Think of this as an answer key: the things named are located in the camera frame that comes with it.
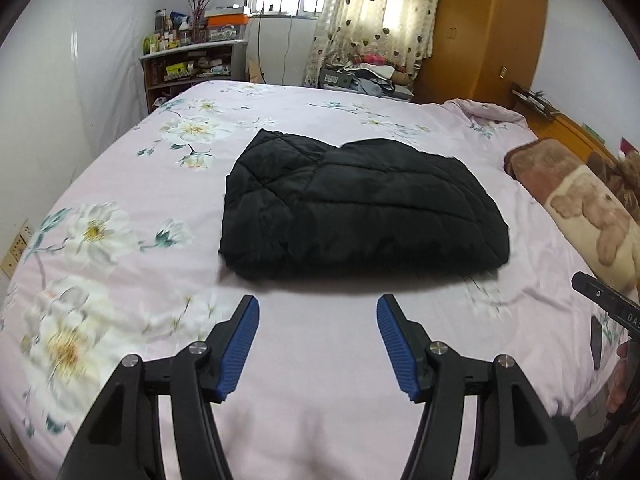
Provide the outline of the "person's right hand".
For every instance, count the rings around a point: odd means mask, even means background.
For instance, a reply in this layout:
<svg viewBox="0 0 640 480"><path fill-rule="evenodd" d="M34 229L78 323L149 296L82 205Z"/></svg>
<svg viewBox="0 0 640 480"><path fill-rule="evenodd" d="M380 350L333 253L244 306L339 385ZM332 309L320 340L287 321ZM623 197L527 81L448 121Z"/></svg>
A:
<svg viewBox="0 0 640 480"><path fill-rule="evenodd" d="M606 398L605 403L608 414L615 414L623 405L627 397L629 344L630 340L625 341L617 348L616 351L618 361L614 368L614 372L610 377L610 381L608 382L608 397Z"/></svg>

